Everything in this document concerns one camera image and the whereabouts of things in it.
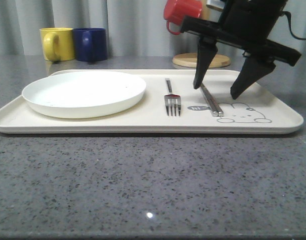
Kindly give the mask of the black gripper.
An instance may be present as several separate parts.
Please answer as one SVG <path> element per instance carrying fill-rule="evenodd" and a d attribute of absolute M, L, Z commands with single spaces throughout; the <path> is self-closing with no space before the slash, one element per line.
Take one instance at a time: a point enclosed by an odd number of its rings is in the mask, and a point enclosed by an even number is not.
<path fill-rule="evenodd" d="M 250 55 L 230 88 L 234 100 L 256 81 L 273 72 L 276 68 L 274 60 L 294 66 L 301 53 L 268 39 L 286 3 L 285 0 L 228 0 L 218 22 L 185 16 L 180 31 L 191 31 L 201 36 L 197 44 L 193 88 L 198 89 L 203 83 L 218 52 L 216 41 Z"/>

